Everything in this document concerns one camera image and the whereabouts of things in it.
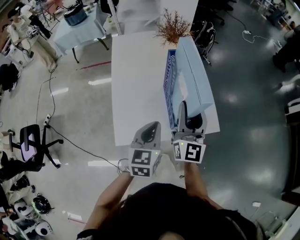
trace hand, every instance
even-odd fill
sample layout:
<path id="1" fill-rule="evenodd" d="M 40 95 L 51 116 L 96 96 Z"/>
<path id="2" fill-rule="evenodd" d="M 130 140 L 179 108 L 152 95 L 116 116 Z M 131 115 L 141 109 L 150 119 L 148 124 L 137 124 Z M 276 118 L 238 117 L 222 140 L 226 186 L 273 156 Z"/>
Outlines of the hand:
<path id="1" fill-rule="evenodd" d="M 10 208 L 10 209 L 8 209 L 7 210 L 7 215 L 13 215 L 15 212 L 14 212 L 14 210 L 12 209 L 12 208 Z"/>

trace red line on floor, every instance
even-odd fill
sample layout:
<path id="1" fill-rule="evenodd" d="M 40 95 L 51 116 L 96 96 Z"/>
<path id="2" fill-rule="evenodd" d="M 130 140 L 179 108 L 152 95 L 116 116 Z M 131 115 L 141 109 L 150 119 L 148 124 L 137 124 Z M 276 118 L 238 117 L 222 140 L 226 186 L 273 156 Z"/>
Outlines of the red line on floor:
<path id="1" fill-rule="evenodd" d="M 90 66 L 87 66 L 87 67 L 82 67 L 81 69 L 92 68 L 92 67 L 96 67 L 96 66 L 108 64 L 108 63 L 111 63 L 111 62 L 112 62 L 112 61 L 109 61 L 109 62 L 101 62 L 101 63 L 94 64 L 94 65 L 90 65 Z"/>

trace white table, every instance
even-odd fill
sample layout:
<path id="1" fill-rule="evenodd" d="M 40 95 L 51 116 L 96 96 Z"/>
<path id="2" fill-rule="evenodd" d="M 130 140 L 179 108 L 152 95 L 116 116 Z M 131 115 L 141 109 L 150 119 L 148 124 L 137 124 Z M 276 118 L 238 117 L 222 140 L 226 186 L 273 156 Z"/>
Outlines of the white table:
<path id="1" fill-rule="evenodd" d="M 79 63 L 79 61 L 76 58 L 74 50 L 76 46 L 85 45 L 97 38 L 98 41 L 109 50 L 101 39 L 105 36 L 103 25 L 106 17 L 107 15 L 101 11 L 100 6 L 95 4 L 91 12 L 87 13 L 87 18 L 80 24 L 70 26 L 65 19 L 61 20 L 54 36 L 54 47 L 61 55 L 66 55 L 66 51 L 72 49 L 77 63 Z"/>
<path id="2" fill-rule="evenodd" d="M 145 124 L 159 121 L 161 140 L 171 140 L 163 81 L 168 49 L 155 32 L 138 32 L 112 39 L 112 113 L 116 146 L 132 142 Z M 206 133 L 219 132 L 216 106 L 205 110 Z"/>

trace bag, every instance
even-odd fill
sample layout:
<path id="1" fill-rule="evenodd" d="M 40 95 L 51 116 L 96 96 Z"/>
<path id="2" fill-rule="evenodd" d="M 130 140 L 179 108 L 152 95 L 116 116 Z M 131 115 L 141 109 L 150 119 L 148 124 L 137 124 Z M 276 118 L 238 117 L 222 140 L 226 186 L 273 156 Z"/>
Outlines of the bag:
<path id="1" fill-rule="evenodd" d="M 207 55 L 215 43 L 216 30 L 212 22 L 198 21 L 195 23 L 194 28 L 198 29 L 195 31 L 196 38 L 194 42 L 199 51 L 199 54 L 204 57 L 208 64 L 211 65 Z"/>

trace black office chair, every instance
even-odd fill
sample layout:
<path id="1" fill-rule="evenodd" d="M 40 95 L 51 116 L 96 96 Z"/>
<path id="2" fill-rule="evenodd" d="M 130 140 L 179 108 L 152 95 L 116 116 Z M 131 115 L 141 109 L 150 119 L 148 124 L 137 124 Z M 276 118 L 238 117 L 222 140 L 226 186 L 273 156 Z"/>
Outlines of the black office chair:
<path id="1" fill-rule="evenodd" d="M 25 162 L 31 161 L 34 157 L 34 162 L 37 163 L 36 170 L 34 170 L 35 172 L 38 172 L 42 168 L 44 154 L 46 154 L 50 162 L 52 162 L 56 168 L 60 168 L 60 164 L 58 165 L 53 161 L 48 148 L 56 143 L 63 144 L 64 141 L 62 139 L 58 139 L 46 144 L 46 128 L 50 127 L 48 125 L 44 126 L 42 144 L 40 140 L 40 129 L 39 125 L 37 124 L 23 127 L 21 129 L 20 144 L 14 143 L 12 141 L 12 135 L 9 135 L 9 145 L 11 151 L 13 151 L 13 148 L 20 149 L 22 158 Z"/>

